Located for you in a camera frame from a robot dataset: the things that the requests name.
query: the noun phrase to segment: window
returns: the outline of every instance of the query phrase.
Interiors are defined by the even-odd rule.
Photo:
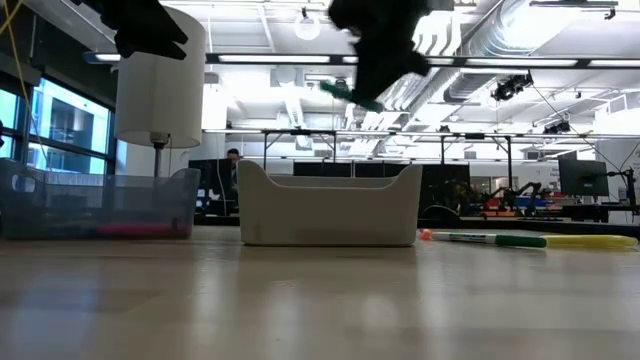
[[[105,160],[83,154],[56,149],[38,143],[29,143],[27,165],[40,170],[77,174],[104,174]]]
[[[491,188],[494,190],[498,190],[499,188],[508,188],[509,187],[509,178],[508,177],[494,177],[491,178],[492,181],[492,185]],[[518,186],[518,177],[514,176],[513,177],[513,188],[515,190],[519,189],[520,187]],[[504,192],[500,191],[497,195],[498,197],[503,197],[504,196]]]
[[[4,145],[0,148],[0,158],[13,157],[13,138],[3,136]]]
[[[107,108],[44,79],[33,90],[32,108],[31,134],[107,153]]]
[[[491,193],[491,178],[490,177],[471,177],[471,188],[477,193]]]
[[[17,107],[18,97],[12,93],[0,90],[0,121],[2,121],[4,127],[11,129],[16,128]]]

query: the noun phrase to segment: green marker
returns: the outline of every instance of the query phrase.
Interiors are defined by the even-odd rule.
[[[496,246],[547,247],[547,240],[536,236],[465,234],[465,233],[433,233],[433,240],[458,241]]]
[[[376,113],[381,113],[384,111],[384,105],[380,104],[377,101],[363,101],[363,102],[355,102],[353,101],[353,95],[351,93],[351,91],[349,90],[344,90],[344,89],[340,89],[338,87],[336,87],[333,84],[330,84],[326,81],[322,81],[320,82],[320,89],[330,93],[331,95],[333,95],[334,98],[336,99],[342,99],[342,100],[346,100],[349,102],[352,102],[356,105],[360,105],[363,108],[369,110],[369,111],[373,111]]]

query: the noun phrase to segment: person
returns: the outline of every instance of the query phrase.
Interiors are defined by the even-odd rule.
[[[231,199],[238,206],[238,168],[237,164],[240,160],[240,152],[238,149],[229,149],[227,151],[227,159],[231,160]]]

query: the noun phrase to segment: black desk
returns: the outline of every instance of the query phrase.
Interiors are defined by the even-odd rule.
[[[610,211],[632,211],[626,204],[576,204],[562,207],[562,214],[573,221],[593,220],[600,223],[609,222]]]

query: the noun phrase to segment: clear plastic bin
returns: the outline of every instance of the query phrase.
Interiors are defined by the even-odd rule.
[[[200,171],[170,178],[41,171],[0,159],[8,239],[188,238]]]

